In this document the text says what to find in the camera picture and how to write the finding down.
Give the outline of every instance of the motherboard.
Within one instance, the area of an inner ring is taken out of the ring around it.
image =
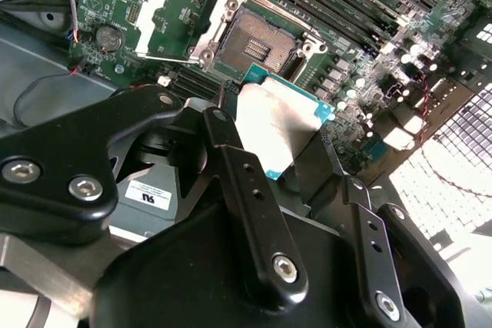
[[[457,71],[446,50],[464,28],[487,20],[491,6],[492,0],[79,0],[70,59],[120,87],[161,83],[183,99],[210,101],[225,84],[249,82],[257,66],[333,107],[326,130],[346,170],[356,174],[390,148],[412,147],[425,126],[423,78],[434,89],[434,105],[454,84],[475,83],[487,65],[466,78],[470,72]]]

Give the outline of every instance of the green circuit board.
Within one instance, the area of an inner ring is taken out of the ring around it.
[[[336,123],[329,131],[342,162],[350,167],[360,157],[371,159],[365,147],[375,145],[381,151],[381,145],[365,137],[360,116],[366,107],[378,115],[395,106],[381,82],[403,71],[405,42],[424,45],[422,53],[434,58],[474,9],[479,4],[490,7],[492,0],[244,0],[224,23],[214,41],[213,61],[206,68],[192,56],[211,26],[219,0],[162,0],[148,18],[146,25],[153,32],[143,55],[136,52],[142,37],[137,23],[147,3],[149,0],[79,0],[80,42],[72,43],[71,65],[89,66],[93,73],[121,87],[167,76],[183,98],[212,99],[221,84],[240,84],[249,66],[267,64],[276,53],[279,67],[270,65],[270,72],[333,106],[346,102],[346,108],[337,110]],[[238,30],[248,19],[256,22],[251,29],[268,28],[265,34],[281,38],[271,46],[268,35],[250,31],[239,48],[234,40],[245,37]],[[104,27],[118,30],[115,50],[105,50],[98,43],[98,30]],[[301,50],[309,40],[307,34],[323,44],[323,51],[310,58]],[[366,83],[355,86],[360,76]],[[410,91],[414,88],[411,83],[406,85]],[[347,88],[353,88],[357,96],[346,96]]]

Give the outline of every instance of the red wire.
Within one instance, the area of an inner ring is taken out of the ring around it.
[[[460,191],[466,192],[467,194],[472,194],[477,197],[486,197],[487,199],[492,199],[492,195],[490,194],[482,194],[480,192],[476,192],[471,190],[470,188],[464,188],[460,186],[459,184],[447,179],[445,176],[440,174],[438,171],[432,167],[432,164],[430,163],[429,159],[427,158],[425,151],[424,151],[424,125],[425,122],[427,121],[427,117],[429,116],[429,101],[431,99],[431,90],[429,89],[429,84],[427,83],[427,79],[425,77],[422,77],[421,83],[424,86],[424,111],[422,113],[422,116],[424,118],[424,123],[422,125],[422,131],[421,131],[421,137],[420,137],[420,143],[421,143],[421,149],[422,149],[422,156],[424,157],[424,160],[427,162],[427,165],[430,167],[432,172],[439,178],[441,181],[443,181],[446,184],[449,184],[450,186],[457,188]]]

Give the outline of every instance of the perforated metal grille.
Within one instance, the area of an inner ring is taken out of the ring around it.
[[[492,219],[491,199],[451,186],[432,170],[461,187],[492,193],[492,84],[424,144],[424,153],[428,162],[416,151],[390,179],[428,238],[442,230],[457,237]]]

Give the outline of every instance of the mounting hole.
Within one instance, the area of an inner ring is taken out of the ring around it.
[[[371,246],[373,249],[375,249],[378,253],[382,253],[383,249],[381,249],[381,246],[376,244],[374,241],[371,241]]]
[[[371,228],[372,230],[377,230],[377,225],[372,223],[370,220],[367,222],[367,224],[369,225],[369,228]]]
[[[260,190],[253,190],[253,196],[256,200],[259,200],[259,201],[264,200],[264,195],[261,193]]]
[[[248,173],[254,173],[254,168],[253,166],[251,166],[250,164],[245,164],[243,165],[243,168],[245,171],[247,171]]]
[[[214,116],[220,119],[221,121],[226,121],[228,118],[225,116],[224,113],[219,111],[218,109],[214,110]]]

